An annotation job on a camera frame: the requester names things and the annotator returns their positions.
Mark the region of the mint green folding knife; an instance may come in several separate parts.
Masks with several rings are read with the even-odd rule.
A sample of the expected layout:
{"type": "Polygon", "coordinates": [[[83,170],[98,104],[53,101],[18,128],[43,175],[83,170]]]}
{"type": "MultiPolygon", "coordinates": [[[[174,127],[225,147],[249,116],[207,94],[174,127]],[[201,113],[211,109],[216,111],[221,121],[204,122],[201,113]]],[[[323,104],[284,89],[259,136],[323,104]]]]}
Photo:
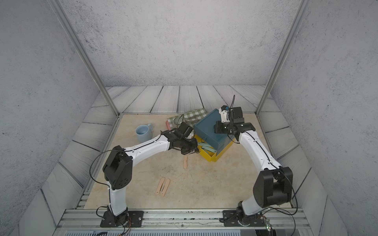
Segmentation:
{"type": "Polygon", "coordinates": [[[212,152],[212,153],[216,153],[217,151],[211,147],[208,147],[208,146],[202,146],[202,149],[203,150],[206,150],[208,152],[212,152]]]}
{"type": "Polygon", "coordinates": [[[205,142],[200,142],[200,143],[198,143],[198,145],[201,146],[201,147],[205,146],[205,147],[208,147],[208,148],[212,148],[212,149],[213,149],[212,146],[210,146],[208,143],[205,143],[205,142]]]}

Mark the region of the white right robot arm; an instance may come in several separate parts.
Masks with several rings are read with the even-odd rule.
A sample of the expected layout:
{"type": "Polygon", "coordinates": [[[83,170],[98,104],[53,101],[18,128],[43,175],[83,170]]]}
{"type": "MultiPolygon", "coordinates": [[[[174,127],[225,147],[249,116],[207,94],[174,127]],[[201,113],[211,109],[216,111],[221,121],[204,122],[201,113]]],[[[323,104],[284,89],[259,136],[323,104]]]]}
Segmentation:
{"type": "Polygon", "coordinates": [[[240,224],[248,225],[258,218],[264,209],[291,201],[294,192],[292,170],[283,167],[269,153],[251,123],[217,121],[214,132],[234,136],[237,143],[245,148],[258,171],[252,197],[241,201],[236,209],[240,224]]]}

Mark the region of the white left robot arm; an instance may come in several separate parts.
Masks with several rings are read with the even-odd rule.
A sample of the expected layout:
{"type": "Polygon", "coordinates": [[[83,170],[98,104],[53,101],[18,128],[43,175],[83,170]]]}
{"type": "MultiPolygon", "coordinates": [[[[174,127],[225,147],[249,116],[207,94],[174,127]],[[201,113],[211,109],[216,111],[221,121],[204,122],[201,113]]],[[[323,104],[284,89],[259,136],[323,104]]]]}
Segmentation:
{"type": "Polygon", "coordinates": [[[180,151],[182,155],[199,153],[197,139],[187,138],[178,129],[162,131],[157,137],[136,146],[114,147],[102,168],[109,190],[107,211],[114,217],[125,214],[128,210],[126,186],[131,182],[133,167],[171,149],[180,151]]]}

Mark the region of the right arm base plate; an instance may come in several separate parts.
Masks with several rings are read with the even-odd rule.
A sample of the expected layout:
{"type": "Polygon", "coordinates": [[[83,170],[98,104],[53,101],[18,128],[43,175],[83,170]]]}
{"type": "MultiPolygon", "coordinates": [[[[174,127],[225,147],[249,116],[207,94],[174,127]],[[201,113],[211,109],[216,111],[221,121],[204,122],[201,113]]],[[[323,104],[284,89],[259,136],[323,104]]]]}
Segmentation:
{"type": "Polygon", "coordinates": [[[260,215],[244,215],[238,210],[224,210],[219,219],[225,227],[265,227],[265,222],[260,215]]]}

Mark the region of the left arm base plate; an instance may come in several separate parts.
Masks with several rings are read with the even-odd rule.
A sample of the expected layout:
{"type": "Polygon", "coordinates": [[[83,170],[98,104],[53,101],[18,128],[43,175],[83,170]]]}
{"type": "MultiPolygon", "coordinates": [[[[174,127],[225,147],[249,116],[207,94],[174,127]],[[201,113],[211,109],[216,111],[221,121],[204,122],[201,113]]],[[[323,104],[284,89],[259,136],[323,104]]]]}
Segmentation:
{"type": "Polygon", "coordinates": [[[110,210],[107,210],[102,217],[101,228],[117,228],[131,227],[140,228],[142,226],[144,211],[142,210],[126,210],[118,216],[114,216],[110,210]]]}

